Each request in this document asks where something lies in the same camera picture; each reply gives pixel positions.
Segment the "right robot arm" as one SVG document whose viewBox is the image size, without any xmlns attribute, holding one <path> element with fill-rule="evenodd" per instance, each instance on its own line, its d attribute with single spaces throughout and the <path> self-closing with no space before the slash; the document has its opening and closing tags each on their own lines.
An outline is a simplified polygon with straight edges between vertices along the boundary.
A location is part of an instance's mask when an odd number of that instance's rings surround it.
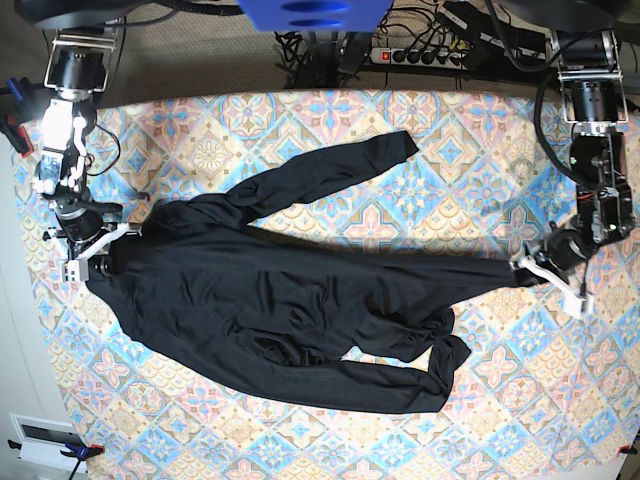
<svg viewBox="0 0 640 480">
<path fill-rule="evenodd" d="M 46 239 L 61 240 L 65 281 L 85 282 L 93 257 L 104 262 L 112 242 L 133 232 L 117 203 L 94 201 L 87 186 L 86 138 L 97 125 L 94 98 L 106 92 L 121 48 L 125 17 L 136 1 L 17 1 L 15 12 L 41 30 L 53 31 L 43 85 L 52 93 L 41 120 L 40 160 L 33 190 L 48 202 L 58 225 Z"/>
</svg>

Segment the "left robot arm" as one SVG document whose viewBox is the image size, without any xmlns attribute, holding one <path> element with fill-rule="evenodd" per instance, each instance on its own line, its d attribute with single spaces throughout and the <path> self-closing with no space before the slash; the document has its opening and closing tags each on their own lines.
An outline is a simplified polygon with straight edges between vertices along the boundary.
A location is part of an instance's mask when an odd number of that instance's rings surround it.
<svg viewBox="0 0 640 480">
<path fill-rule="evenodd" d="M 600 248 L 625 240 L 636 227 L 625 138 L 618 129 L 629 114 L 612 30 L 555 31 L 551 47 L 557 70 L 538 87 L 534 129 L 551 163 L 575 183 L 577 213 L 561 226 L 550 224 L 548 233 L 525 246 L 512 265 L 559 289 L 565 312 L 581 318 L 592 313 L 594 297 L 585 284 L 572 288 L 570 275 Z M 552 81 L 559 83 L 564 118 L 571 126 L 568 163 L 558 159 L 542 127 L 543 98 Z"/>
</svg>

